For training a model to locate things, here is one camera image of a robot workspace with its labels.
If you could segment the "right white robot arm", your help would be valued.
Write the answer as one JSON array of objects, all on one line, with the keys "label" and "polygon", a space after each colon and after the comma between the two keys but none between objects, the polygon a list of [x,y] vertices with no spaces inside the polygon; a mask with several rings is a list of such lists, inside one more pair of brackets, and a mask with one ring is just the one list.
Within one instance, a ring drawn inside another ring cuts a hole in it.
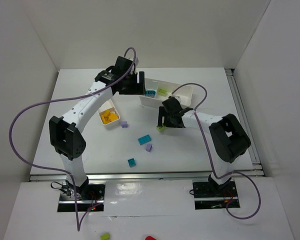
[{"label": "right white robot arm", "polygon": [[234,173],[233,163],[251,146],[234,114],[217,116],[197,112],[196,108],[183,108],[175,97],[169,97],[158,108],[157,127],[200,130],[212,169],[208,181],[218,188],[228,184]]}]

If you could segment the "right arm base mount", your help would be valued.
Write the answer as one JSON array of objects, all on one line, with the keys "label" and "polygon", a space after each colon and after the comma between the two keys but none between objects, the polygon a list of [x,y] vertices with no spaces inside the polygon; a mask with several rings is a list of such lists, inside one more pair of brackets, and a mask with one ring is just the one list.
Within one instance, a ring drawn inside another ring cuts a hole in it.
[{"label": "right arm base mount", "polygon": [[237,186],[234,180],[230,180],[225,187],[213,191],[208,181],[195,181],[189,194],[194,197],[196,210],[215,210],[228,208],[240,208]]}]

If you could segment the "green 2x4 lego brick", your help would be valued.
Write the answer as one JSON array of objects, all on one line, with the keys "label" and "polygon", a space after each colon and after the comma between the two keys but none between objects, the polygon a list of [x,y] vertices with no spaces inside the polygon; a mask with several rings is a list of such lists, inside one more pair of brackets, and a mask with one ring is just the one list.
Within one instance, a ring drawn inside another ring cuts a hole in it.
[{"label": "green 2x4 lego brick", "polygon": [[158,90],[157,90],[157,93],[158,92],[166,92],[167,93],[167,91],[165,90],[165,89],[162,89],[162,88],[159,88]]}]

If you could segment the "yellow round flower lego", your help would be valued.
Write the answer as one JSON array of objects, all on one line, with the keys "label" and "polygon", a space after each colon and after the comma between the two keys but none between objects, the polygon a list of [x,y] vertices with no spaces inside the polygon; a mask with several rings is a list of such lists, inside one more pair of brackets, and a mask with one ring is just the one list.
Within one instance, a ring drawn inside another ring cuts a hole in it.
[{"label": "yellow round flower lego", "polygon": [[107,125],[107,124],[109,124],[109,123],[111,122],[111,120],[110,120],[109,118],[104,118],[104,117],[102,117],[101,120],[102,120],[102,123],[103,123],[104,125]]}]

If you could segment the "small purple lego brick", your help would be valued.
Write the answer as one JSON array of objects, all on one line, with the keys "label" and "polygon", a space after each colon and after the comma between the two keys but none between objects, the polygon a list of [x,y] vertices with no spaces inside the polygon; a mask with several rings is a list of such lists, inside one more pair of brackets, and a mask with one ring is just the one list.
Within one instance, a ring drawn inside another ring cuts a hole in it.
[{"label": "small purple lego brick", "polygon": [[121,127],[122,128],[127,128],[128,127],[128,122],[127,121],[122,121],[121,122]]}]

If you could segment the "turquoise round lego piece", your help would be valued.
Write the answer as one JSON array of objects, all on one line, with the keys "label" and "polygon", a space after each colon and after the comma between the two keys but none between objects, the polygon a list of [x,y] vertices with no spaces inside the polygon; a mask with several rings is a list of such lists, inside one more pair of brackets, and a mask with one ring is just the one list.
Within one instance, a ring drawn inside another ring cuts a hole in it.
[{"label": "turquoise round lego piece", "polygon": [[155,98],[156,91],[155,90],[146,90],[144,96],[149,97],[149,98]]}]

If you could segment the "green 2x2 lego brick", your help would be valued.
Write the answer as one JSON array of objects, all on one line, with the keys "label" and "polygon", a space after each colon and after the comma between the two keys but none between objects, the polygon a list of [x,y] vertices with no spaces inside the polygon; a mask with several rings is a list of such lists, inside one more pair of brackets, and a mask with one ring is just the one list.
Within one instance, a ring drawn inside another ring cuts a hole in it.
[{"label": "green 2x2 lego brick", "polygon": [[159,133],[161,133],[161,132],[163,132],[163,131],[166,129],[166,126],[164,126],[164,125],[162,125],[162,126],[157,126],[156,129],[157,129],[157,131],[158,131]]},{"label": "green 2x2 lego brick", "polygon": [[158,92],[157,94],[158,94],[159,96],[162,96],[162,97],[165,97],[165,96],[167,95],[166,92]]}]

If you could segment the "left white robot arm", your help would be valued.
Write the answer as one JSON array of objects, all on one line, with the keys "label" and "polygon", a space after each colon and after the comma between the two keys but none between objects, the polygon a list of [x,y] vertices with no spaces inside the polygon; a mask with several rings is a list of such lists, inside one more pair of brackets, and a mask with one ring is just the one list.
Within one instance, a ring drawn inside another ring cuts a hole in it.
[{"label": "left white robot arm", "polygon": [[145,93],[145,77],[143,73],[136,73],[136,65],[136,58],[119,56],[115,65],[106,68],[95,77],[85,97],[72,109],[49,120],[50,144],[63,162],[67,172],[66,184],[79,193],[89,184],[82,160],[87,145],[82,136],[84,128],[97,110],[116,93]]}]

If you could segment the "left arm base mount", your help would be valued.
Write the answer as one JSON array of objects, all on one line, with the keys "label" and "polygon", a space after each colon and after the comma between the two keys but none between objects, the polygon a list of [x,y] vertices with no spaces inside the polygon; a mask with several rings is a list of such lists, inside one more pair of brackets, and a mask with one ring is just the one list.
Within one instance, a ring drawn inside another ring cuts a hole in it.
[{"label": "left arm base mount", "polygon": [[[57,212],[75,212],[75,193],[64,182],[53,181],[50,187],[60,191]],[[78,212],[86,212],[91,208],[91,212],[104,211],[105,184],[89,184],[87,191],[77,194]]]}]

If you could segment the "orange 2x2 lego brick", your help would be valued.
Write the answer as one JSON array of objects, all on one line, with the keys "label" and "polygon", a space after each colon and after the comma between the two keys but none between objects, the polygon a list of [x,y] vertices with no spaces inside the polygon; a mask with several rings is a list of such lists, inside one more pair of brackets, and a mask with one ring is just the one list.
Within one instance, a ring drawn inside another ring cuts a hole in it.
[{"label": "orange 2x2 lego brick", "polygon": [[108,118],[110,114],[111,114],[111,111],[110,111],[109,109],[107,109],[106,111],[104,111],[104,112],[102,113],[102,116],[103,116],[104,118]]}]

